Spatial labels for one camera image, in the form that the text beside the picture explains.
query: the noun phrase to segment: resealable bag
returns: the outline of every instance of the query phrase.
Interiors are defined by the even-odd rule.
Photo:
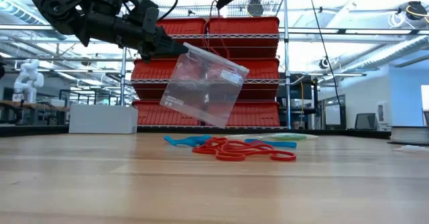
[[[249,69],[185,43],[161,105],[225,127]]]

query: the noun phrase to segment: blue plastic tool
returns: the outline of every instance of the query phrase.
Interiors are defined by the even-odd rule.
[[[262,141],[260,139],[246,139],[245,143],[251,143],[253,141]],[[269,144],[273,147],[287,147],[287,148],[296,148],[296,142],[271,142],[271,141],[262,141],[264,144]]]
[[[205,144],[205,142],[210,139],[210,135],[204,136],[191,136],[184,139],[172,139],[170,136],[164,136],[164,139],[169,142],[173,146],[177,145],[186,145],[195,148],[196,146],[201,146]]]

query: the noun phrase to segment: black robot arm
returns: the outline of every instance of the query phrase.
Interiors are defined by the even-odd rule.
[[[145,61],[152,56],[188,51],[156,26],[158,6],[150,0],[32,0],[47,21],[61,34],[75,35],[84,46],[90,38],[138,50]],[[122,4],[135,8],[118,17]]]

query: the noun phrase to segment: white robot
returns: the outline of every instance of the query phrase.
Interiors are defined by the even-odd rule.
[[[36,102],[36,87],[40,88],[44,85],[44,77],[42,73],[38,73],[39,60],[26,60],[21,65],[19,76],[13,85],[14,94],[13,101],[26,101],[28,103]]]

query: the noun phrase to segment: white cardboard box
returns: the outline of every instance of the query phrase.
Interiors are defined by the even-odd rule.
[[[134,107],[73,104],[69,133],[137,133]]]

